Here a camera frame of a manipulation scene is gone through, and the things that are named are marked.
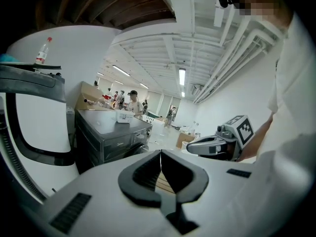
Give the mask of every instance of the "air conditioner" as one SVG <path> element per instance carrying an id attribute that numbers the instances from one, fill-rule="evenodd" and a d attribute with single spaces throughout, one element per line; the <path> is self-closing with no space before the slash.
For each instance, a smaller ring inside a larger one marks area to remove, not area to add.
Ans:
<path id="1" fill-rule="evenodd" d="M 196 96 L 201 91 L 201 85 L 195 84 L 192 88 L 192 95 Z"/>

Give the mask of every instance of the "bottle label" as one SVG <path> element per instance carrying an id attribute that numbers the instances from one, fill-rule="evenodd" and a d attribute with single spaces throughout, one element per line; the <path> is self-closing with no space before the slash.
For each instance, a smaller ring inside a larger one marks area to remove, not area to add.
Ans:
<path id="1" fill-rule="evenodd" d="M 45 59 L 46 59 L 47 54 L 44 52 L 39 51 L 37 57 L 36 57 L 36 61 L 37 62 L 41 62 L 42 64 L 44 63 Z"/>

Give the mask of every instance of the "black appliance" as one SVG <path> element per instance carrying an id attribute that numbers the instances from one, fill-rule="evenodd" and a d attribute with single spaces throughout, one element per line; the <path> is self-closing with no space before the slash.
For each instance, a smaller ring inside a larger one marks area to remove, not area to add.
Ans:
<path id="1" fill-rule="evenodd" d="M 79 173 L 111 161 L 148 151 L 152 125 L 137 118 L 118 123 L 116 112 L 76 110 Z"/>

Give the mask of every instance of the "white t-shirt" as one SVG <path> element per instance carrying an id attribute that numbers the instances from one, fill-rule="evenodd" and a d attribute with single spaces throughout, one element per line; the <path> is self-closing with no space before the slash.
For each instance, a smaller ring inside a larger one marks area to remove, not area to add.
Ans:
<path id="1" fill-rule="evenodd" d="M 133 113 L 143 113 L 143 106 L 141 102 L 129 102 L 126 108 L 129 112 Z"/>
<path id="2" fill-rule="evenodd" d="M 316 50 L 295 14 L 284 39 L 268 107 L 275 114 L 257 157 L 301 134 L 316 132 Z"/>

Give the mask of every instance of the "floor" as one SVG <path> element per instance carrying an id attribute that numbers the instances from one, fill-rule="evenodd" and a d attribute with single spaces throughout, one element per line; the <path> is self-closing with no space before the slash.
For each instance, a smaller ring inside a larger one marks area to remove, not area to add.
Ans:
<path id="1" fill-rule="evenodd" d="M 179 134 L 174 127 L 165 127 L 162 134 L 153 133 L 148 142 L 149 150 L 167 149 L 180 152 L 181 149 L 176 147 Z"/>

